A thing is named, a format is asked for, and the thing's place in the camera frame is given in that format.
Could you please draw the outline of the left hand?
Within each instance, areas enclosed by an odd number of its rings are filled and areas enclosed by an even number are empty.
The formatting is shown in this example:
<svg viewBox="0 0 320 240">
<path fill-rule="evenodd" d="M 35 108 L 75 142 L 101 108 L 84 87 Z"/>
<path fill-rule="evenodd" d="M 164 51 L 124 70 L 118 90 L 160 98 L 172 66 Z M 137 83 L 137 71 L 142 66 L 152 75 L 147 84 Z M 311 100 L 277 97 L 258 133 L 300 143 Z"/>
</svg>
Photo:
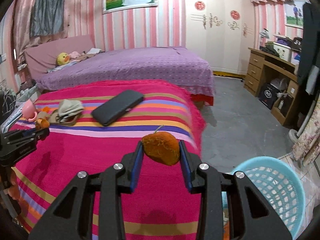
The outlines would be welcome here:
<svg viewBox="0 0 320 240">
<path fill-rule="evenodd" d="M 4 193 L 9 195 L 13 200 L 19 200 L 21 195 L 18 188 L 17 176 L 15 171 L 12 168 L 1 167 L 1 176 L 4 174 L 7 176 L 7 180 L 10 182 L 10 187 L 4 189 Z"/>
</svg>

